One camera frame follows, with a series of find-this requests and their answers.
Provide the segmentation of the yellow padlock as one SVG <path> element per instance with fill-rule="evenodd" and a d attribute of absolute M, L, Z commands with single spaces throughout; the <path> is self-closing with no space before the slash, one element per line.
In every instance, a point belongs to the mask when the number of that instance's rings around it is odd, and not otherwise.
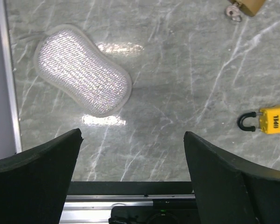
<path fill-rule="evenodd" d="M 245 119 L 256 117 L 259 117 L 259 127 L 244 126 Z M 259 112 L 244 113 L 238 118 L 237 125 L 245 132 L 260 130 L 265 134 L 280 134 L 280 105 L 260 108 Z"/>

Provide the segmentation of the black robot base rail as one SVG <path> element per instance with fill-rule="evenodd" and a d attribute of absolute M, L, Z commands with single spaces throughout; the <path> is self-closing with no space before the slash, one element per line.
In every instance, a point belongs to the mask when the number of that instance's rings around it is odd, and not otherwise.
<path fill-rule="evenodd" d="M 199 224 L 191 182 L 72 182 L 61 224 Z"/>

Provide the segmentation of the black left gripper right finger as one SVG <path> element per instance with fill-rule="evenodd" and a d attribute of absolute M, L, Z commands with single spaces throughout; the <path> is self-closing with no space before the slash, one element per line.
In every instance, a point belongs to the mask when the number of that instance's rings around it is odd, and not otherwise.
<path fill-rule="evenodd" d="M 280 224 L 280 171 L 184 135 L 186 161 L 203 224 Z"/>

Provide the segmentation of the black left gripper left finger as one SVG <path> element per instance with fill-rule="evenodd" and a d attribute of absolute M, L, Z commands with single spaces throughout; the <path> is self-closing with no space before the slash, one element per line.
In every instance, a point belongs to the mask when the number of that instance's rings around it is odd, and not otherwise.
<path fill-rule="evenodd" d="M 0 224 L 59 223 L 82 141 L 77 128 L 0 160 Z"/>

